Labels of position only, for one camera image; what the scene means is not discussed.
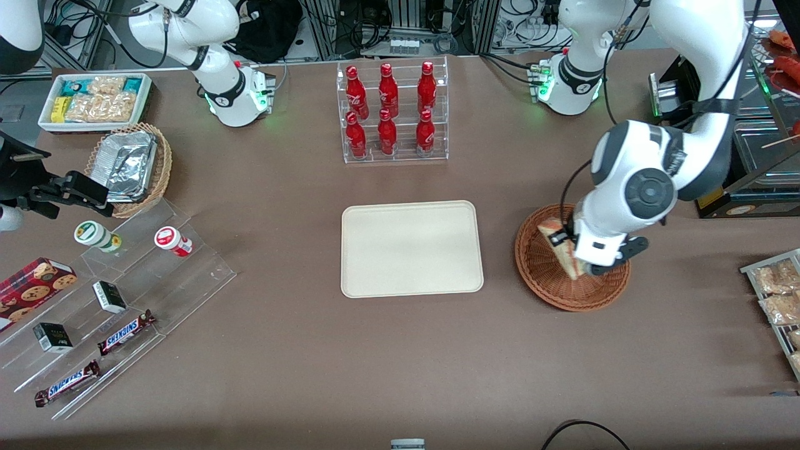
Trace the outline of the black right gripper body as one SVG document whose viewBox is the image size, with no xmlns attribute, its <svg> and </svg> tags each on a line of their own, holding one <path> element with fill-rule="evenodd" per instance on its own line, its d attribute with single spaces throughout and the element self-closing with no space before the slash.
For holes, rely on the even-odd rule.
<svg viewBox="0 0 800 450">
<path fill-rule="evenodd" d="M 1 201 L 11 201 L 51 181 L 43 160 L 51 153 L 38 150 L 1 132 Z"/>
</svg>

